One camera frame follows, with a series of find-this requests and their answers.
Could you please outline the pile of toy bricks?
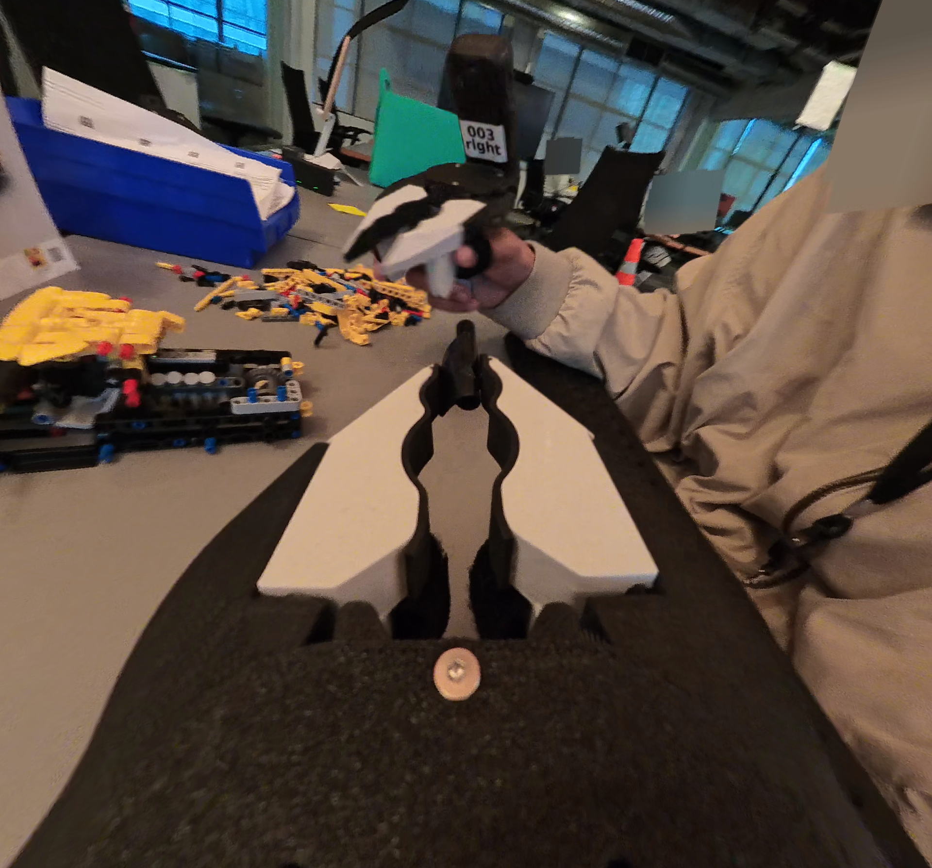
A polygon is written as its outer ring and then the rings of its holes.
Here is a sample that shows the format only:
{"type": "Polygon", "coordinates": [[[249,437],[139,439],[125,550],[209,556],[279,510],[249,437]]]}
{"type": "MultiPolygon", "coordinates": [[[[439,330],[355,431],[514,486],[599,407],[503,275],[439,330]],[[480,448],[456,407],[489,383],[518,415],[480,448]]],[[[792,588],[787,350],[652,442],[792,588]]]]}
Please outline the pile of toy bricks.
{"type": "Polygon", "coordinates": [[[237,275],[166,261],[156,267],[204,290],[197,312],[216,307],[244,321],[309,326],[315,346],[335,332],[364,347],[382,328],[415,327],[433,312],[423,290],[405,279],[381,280],[363,266],[326,268],[296,260],[237,275]]]}

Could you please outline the black desk lamp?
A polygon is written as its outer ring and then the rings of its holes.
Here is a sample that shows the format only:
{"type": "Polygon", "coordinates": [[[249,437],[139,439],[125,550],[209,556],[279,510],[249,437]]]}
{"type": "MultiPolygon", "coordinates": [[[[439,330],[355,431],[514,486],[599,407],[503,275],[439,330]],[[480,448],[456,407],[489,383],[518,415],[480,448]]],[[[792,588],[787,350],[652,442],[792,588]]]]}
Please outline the black desk lamp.
{"type": "Polygon", "coordinates": [[[333,57],[330,72],[327,78],[327,93],[324,97],[323,107],[318,110],[321,127],[317,144],[315,146],[313,157],[320,158],[327,150],[330,137],[335,124],[334,101],[338,92],[343,71],[348,58],[351,43],[370,27],[386,20],[390,16],[401,12],[410,0],[390,0],[379,6],[372,12],[365,14],[360,20],[353,24],[350,30],[344,35],[341,44],[333,57]]]}

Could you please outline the grey desk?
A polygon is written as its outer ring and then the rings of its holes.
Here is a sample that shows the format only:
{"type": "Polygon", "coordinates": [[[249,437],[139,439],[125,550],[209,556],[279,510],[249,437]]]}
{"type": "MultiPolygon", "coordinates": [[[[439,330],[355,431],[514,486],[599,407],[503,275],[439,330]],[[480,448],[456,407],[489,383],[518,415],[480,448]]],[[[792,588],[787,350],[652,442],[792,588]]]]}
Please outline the grey desk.
{"type": "Polygon", "coordinates": [[[117,676],[196,556],[304,451],[327,440],[422,367],[438,362],[458,316],[433,309],[366,347],[309,326],[194,310],[204,288],[157,261],[179,256],[66,237],[79,270],[62,288],[127,296],[185,318],[165,346],[289,350],[304,363],[313,416],[279,445],[120,455],[110,465],[1,481],[1,859],[8,866],[63,791],[117,676]]]}

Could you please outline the blue plastic bin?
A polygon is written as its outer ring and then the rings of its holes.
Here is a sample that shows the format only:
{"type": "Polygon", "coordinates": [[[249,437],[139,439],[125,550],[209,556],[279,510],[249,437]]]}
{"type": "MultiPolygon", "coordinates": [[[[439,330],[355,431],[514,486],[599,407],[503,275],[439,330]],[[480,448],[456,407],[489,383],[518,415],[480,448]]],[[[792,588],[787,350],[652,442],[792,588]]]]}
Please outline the blue plastic bin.
{"type": "Polygon", "coordinates": [[[262,220],[247,181],[46,128],[37,100],[6,107],[38,191],[66,233],[253,268],[300,217],[293,169],[284,207],[262,220]]]}

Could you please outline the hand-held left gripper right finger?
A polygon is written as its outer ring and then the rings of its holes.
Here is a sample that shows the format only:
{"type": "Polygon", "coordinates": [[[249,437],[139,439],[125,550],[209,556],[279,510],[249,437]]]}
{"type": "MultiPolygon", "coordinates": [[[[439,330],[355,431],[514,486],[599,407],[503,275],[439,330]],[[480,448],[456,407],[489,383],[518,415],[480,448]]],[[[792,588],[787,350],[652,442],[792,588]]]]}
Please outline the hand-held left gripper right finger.
{"type": "Polygon", "coordinates": [[[483,362],[490,428],[501,428],[499,566],[533,611],[652,587],[657,565],[594,435],[495,357],[483,362]]]}

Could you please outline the person's right hand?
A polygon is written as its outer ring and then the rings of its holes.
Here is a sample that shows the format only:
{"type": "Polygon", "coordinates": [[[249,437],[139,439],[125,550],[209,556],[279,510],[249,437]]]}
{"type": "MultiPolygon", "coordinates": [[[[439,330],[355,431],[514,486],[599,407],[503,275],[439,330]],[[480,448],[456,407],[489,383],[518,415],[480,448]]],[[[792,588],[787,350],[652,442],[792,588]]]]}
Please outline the person's right hand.
{"type": "Polygon", "coordinates": [[[442,312],[470,315],[494,310],[529,279],[535,253],[530,243],[511,230],[487,229],[483,235],[491,249],[489,265],[481,274],[454,284],[447,297],[429,291],[424,267],[412,268],[404,278],[413,288],[426,292],[428,303],[442,312]]]}

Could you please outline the black charger box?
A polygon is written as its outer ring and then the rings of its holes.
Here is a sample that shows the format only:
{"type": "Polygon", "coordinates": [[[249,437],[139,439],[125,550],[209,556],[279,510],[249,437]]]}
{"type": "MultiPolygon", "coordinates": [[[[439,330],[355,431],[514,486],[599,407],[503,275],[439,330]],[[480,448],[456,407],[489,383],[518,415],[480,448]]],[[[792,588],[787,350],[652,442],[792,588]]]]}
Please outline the black charger box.
{"type": "Polygon", "coordinates": [[[336,188],[336,169],[314,163],[312,156],[296,147],[282,147],[282,159],[291,165],[298,186],[323,196],[333,196],[336,188]]]}

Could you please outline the partly built toy car chassis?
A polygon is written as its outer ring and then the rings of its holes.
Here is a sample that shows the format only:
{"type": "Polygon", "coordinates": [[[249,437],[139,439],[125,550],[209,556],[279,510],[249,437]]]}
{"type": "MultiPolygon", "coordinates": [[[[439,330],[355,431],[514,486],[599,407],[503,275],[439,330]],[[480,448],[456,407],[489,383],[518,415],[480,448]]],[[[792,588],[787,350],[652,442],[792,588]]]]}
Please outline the partly built toy car chassis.
{"type": "Polygon", "coordinates": [[[313,408],[287,351],[165,348],[183,317],[47,286],[1,328],[1,471],[295,440],[313,408]]]}

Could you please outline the green bin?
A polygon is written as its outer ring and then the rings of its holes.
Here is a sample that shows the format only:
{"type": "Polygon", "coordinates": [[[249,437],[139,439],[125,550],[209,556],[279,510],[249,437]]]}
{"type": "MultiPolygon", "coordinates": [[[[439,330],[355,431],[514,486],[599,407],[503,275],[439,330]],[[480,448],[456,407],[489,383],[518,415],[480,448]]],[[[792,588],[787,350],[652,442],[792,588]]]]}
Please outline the green bin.
{"type": "Polygon", "coordinates": [[[379,99],[368,177],[388,187],[437,165],[464,163],[455,114],[395,93],[390,73],[379,72],[379,99]]]}

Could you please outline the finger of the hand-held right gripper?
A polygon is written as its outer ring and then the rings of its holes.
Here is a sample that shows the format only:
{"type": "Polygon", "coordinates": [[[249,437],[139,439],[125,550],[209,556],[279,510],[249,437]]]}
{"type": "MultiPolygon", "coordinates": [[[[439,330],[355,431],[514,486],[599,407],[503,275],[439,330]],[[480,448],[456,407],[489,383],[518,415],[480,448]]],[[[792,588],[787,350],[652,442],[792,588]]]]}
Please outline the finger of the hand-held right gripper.
{"type": "Polygon", "coordinates": [[[404,185],[384,193],[347,239],[343,259],[354,261],[377,253],[381,246],[393,243],[402,233],[413,231],[431,218],[432,201],[423,186],[404,185]]]}
{"type": "Polygon", "coordinates": [[[439,212],[398,234],[386,248],[380,269],[391,280],[402,279],[414,268],[423,268],[427,283],[456,283],[477,272],[462,267],[457,252],[467,242],[467,229],[484,210],[481,201],[446,201],[439,212]]]}

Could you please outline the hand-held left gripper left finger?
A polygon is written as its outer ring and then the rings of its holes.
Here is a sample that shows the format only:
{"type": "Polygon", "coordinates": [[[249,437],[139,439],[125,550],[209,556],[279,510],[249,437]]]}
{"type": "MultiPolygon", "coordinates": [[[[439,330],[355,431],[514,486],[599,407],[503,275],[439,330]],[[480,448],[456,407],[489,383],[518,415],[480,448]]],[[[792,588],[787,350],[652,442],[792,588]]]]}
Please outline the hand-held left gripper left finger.
{"type": "Polygon", "coordinates": [[[407,593],[402,549],[416,532],[420,495],[402,443],[426,408],[424,367],[331,437],[257,581],[264,597],[314,597],[372,606],[381,621],[407,593]]]}

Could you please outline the black toy connector red pin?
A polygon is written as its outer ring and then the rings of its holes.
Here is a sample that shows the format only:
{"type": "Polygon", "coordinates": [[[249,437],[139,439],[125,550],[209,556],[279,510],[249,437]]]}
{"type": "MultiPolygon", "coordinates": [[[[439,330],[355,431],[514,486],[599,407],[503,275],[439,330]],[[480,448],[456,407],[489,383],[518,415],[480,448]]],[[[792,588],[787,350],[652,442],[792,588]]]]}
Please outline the black toy connector red pin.
{"type": "Polygon", "coordinates": [[[476,333],[472,321],[461,319],[455,338],[440,365],[440,414],[451,408],[472,410],[481,404],[481,383],[476,375],[478,361],[476,333]]]}

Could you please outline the toy car instruction booklet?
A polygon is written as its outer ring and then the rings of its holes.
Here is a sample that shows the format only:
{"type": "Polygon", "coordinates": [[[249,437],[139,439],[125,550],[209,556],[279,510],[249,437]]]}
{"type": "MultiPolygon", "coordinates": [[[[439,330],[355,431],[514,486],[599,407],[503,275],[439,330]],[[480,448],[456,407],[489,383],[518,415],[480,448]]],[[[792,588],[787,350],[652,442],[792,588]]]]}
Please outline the toy car instruction booklet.
{"type": "Polygon", "coordinates": [[[1,299],[79,269],[56,228],[1,103],[1,299]]]}

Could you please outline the person's right forearm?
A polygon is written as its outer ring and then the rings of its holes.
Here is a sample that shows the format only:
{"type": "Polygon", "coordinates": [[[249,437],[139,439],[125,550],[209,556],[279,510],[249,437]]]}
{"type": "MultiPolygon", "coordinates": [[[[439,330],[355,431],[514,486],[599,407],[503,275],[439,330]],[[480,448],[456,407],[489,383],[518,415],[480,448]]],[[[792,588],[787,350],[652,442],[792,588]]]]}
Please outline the person's right forearm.
{"type": "Polygon", "coordinates": [[[582,251],[530,243],[534,268],[504,303],[483,313],[534,352],[597,377],[630,419],[667,416],[681,383],[733,346],[747,309],[715,256],[684,266],[674,291],[623,286],[582,251]]]}

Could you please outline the black office chair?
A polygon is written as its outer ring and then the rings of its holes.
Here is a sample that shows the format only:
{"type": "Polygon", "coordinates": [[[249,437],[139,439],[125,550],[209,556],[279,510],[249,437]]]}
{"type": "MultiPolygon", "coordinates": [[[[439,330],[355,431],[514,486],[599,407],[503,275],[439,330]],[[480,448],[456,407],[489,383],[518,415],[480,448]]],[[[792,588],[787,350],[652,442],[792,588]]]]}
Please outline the black office chair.
{"type": "MultiPolygon", "coordinates": [[[[315,118],[312,114],[304,71],[281,61],[281,74],[293,129],[293,147],[312,155],[320,143],[326,121],[322,116],[315,118]]],[[[337,109],[332,111],[329,118],[332,118],[332,126],[324,147],[326,150],[338,153],[345,147],[353,147],[368,133],[363,128],[342,122],[337,109]]]]}
{"type": "Polygon", "coordinates": [[[617,231],[634,230],[649,185],[666,156],[606,147],[572,203],[553,225],[547,244],[596,256],[617,231]]]}

